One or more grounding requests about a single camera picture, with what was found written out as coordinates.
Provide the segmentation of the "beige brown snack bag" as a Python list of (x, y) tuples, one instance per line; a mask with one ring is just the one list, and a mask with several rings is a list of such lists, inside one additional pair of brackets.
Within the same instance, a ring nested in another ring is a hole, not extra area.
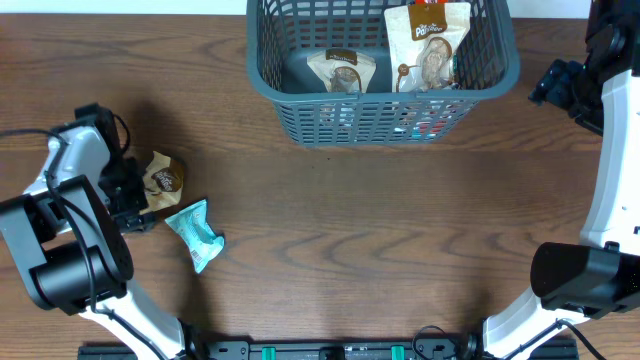
[(185, 171), (181, 162), (154, 151), (143, 176), (147, 207), (141, 213), (151, 213), (177, 205), (181, 200)]
[(377, 69), (372, 57), (346, 48), (315, 53), (307, 65), (328, 92), (339, 93), (365, 93)]

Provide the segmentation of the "teal white small packet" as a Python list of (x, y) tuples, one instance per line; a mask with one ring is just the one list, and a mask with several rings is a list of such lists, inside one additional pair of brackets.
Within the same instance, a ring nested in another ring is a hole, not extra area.
[(165, 223), (186, 244), (194, 271), (203, 272), (224, 249), (225, 238), (214, 232), (207, 221), (208, 201), (197, 201), (165, 219)]

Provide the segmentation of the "red yellow spaghetti packet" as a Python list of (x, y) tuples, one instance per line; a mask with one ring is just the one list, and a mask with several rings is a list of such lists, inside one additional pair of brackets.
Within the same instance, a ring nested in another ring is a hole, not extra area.
[(415, 0), (416, 5), (446, 4), (449, 0)]

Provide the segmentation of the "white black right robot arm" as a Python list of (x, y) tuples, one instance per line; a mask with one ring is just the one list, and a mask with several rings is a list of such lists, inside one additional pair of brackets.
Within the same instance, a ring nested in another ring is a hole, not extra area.
[(527, 359), (565, 329), (639, 306), (639, 4), (592, 2), (584, 63), (556, 60), (529, 96), (601, 136), (595, 191), (577, 244), (546, 242), (530, 286), (460, 359)]

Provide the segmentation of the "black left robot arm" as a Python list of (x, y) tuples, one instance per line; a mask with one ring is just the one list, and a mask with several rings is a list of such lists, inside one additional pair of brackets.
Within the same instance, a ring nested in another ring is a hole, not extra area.
[(32, 301), (94, 321), (139, 359), (206, 359), (198, 332), (161, 310), (134, 278), (123, 238), (147, 232), (143, 176), (122, 118), (97, 103), (45, 131), (36, 180), (1, 204), (1, 235)]

